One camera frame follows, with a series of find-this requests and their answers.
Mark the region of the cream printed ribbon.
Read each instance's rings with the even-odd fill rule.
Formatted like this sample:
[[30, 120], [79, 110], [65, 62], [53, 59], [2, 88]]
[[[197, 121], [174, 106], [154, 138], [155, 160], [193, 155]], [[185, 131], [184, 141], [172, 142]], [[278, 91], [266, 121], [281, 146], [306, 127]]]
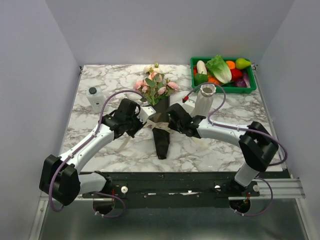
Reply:
[[[151, 120], [147, 120], [146, 124], [142, 127], [143, 129], [146, 128], [150, 128], [150, 129], [161, 129], [164, 131], [167, 131], [168, 133], [171, 133], [172, 130], [168, 127], [169, 123], [168, 122], [153, 122]], [[132, 139], [133, 137], [131, 136], [127, 136], [125, 138], [125, 140], [123, 141], [123, 143], [121, 144], [121, 146], [116, 150], [117, 153], [120, 153], [121, 151], [123, 151], [126, 147], [126, 145], [129, 143], [129, 141]]]

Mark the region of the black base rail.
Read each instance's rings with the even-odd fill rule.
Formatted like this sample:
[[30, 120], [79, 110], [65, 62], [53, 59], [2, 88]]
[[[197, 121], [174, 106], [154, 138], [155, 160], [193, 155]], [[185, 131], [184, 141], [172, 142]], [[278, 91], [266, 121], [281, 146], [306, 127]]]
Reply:
[[262, 196], [247, 188], [233, 187], [235, 172], [108, 172], [102, 192], [121, 198], [128, 209], [228, 208], [230, 200]]

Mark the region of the green pear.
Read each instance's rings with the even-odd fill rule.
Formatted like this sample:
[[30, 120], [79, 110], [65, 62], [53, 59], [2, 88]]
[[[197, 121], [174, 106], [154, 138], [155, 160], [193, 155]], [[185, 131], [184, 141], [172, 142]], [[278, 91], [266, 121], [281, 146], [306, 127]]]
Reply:
[[252, 65], [252, 62], [245, 58], [238, 58], [235, 61], [235, 68], [238, 70], [243, 70], [245, 68], [248, 68], [251, 65]]

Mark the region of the peach flower stem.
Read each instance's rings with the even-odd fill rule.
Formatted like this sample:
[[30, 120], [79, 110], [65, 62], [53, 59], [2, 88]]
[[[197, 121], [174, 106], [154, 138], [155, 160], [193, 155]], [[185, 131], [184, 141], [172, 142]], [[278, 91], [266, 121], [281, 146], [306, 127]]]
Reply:
[[146, 90], [144, 91], [145, 98], [152, 106], [156, 105], [161, 97], [166, 92], [163, 83], [163, 75], [153, 72], [149, 77], [144, 79]]

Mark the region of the white ribbed vase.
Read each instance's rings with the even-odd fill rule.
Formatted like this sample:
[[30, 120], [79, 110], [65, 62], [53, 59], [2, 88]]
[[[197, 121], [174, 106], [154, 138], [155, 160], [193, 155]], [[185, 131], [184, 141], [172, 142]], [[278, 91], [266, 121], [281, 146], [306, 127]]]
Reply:
[[195, 116], [207, 117], [211, 110], [215, 93], [216, 93], [215, 85], [213, 84], [202, 85], [197, 93], [194, 109], [190, 114], [191, 117], [195, 117]]

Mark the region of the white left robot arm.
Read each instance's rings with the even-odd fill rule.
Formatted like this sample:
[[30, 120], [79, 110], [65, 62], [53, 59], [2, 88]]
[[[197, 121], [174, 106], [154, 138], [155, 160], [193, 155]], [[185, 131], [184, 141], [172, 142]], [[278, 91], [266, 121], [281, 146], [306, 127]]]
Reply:
[[123, 134], [134, 137], [155, 114], [151, 106], [140, 106], [123, 99], [119, 107], [102, 116], [95, 128], [77, 145], [60, 156], [49, 155], [41, 172], [39, 189], [63, 206], [71, 204], [78, 195], [95, 192], [104, 198], [110, 194], [110, 178], [93, 172], [81, 175], [83, 167], [104, 146]]

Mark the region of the aluminium frame rail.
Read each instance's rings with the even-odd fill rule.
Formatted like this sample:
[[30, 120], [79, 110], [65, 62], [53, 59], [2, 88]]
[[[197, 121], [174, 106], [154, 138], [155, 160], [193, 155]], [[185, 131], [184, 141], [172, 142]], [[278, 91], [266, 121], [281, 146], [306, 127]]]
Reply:
[[[274, 199], [304, 199], [306, 197], [301, 181], [298, 178], [266, 179], [270, 185]], [[259, 196], [253, 199], [270, 199], [271, 191], [263, 180], [257, 180]]]

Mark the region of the green plastic crate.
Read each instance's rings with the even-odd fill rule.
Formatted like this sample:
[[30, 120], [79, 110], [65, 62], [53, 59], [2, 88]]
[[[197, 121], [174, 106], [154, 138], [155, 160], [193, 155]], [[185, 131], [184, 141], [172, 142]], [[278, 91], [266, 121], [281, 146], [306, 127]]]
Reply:
[[247, 58], [192, 57], [190, 59], [191, 86], [214, 83], [217, 93], [250, 94], [257, 89], [252, 62]]

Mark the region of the black wrapping paper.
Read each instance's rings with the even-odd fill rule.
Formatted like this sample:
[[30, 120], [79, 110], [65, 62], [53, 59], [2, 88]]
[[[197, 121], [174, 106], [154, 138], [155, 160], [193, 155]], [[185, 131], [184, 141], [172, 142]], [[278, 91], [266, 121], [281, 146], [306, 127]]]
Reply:
[[[169, 116], [167, 115], [167, 109], [170, 106], [170, 97], [166, 96], [159, 100], [156, 105], [152, 107], [156, 111], [156, 114], [150, 119], [152, 122], [165, 122], [169, 123]], [[155, 146], [156, 155], [159, 160], [164, 160], [167, 158], [169, 145], [170, 145], [170, 133], [159, 129], [152, 129], [153, 141]]]

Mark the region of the red bell pepper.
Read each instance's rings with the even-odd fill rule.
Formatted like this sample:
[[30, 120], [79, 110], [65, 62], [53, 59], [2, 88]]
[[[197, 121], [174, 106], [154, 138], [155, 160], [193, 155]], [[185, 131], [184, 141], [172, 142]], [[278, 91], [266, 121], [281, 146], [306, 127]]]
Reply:
[[238, 79], [241, 79], [243, 77], [243, 73], [239, 69], [231, 69], [231, 81], [237, 81]]

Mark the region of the green lettuce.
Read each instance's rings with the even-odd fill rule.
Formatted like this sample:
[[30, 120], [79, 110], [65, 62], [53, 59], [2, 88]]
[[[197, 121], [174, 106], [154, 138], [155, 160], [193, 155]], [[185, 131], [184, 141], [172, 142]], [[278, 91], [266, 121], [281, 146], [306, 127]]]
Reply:
[[231, 70], [221, 55], [207, 61], [205, 64], [207, 70], [222, 84], [227, 84], [232, 80]]

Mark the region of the orange carrot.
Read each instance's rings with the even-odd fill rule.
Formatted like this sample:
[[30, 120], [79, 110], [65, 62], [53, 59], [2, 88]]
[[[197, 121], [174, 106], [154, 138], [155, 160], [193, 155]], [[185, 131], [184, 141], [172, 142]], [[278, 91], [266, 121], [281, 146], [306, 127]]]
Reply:
[[208, 83], [214, 83], [214, 84], [217, 84], [217, 85], [220, 85], [220, 82], [213, 76], [209, 75], [207, 77], [207, 82]]

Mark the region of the white radish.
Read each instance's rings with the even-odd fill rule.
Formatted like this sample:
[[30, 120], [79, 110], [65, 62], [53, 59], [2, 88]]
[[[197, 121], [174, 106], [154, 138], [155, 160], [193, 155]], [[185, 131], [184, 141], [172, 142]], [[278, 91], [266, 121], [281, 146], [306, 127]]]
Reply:
[[197, 73], [199, 73], [199, 74], [203, 74], [203, 75], [208, 74], [206, 64], [202, 60], [199, 60], [196, 63], [196, 69], [197, 69]]

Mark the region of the cream flower stem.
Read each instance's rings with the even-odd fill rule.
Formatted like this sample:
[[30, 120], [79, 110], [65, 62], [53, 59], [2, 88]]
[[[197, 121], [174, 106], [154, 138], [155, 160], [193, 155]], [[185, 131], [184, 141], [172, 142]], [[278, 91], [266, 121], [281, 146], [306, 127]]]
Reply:
[[160, 69], [160, 65], [156, 62], [154, 64], [146, 65], [143, 69], [145, 74], [159, 73], [162, 74], [163, 71]]

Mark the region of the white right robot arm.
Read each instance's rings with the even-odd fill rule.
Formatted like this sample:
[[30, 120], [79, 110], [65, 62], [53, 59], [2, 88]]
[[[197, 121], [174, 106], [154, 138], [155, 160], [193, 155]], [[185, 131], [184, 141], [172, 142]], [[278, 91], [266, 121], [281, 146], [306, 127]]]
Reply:
[[247, 126], [209, 122], [205, 116], [190, 116], [178, 103], [170, 106], [166, 113], [171, 130], [197, 139], [222, 141], [241, 149], [245, 162], [230, 183], [230, 191], [236, 196], [247, 192], [252, 180], [267, 170], [279, 150], [280, 144], [257, 121]]

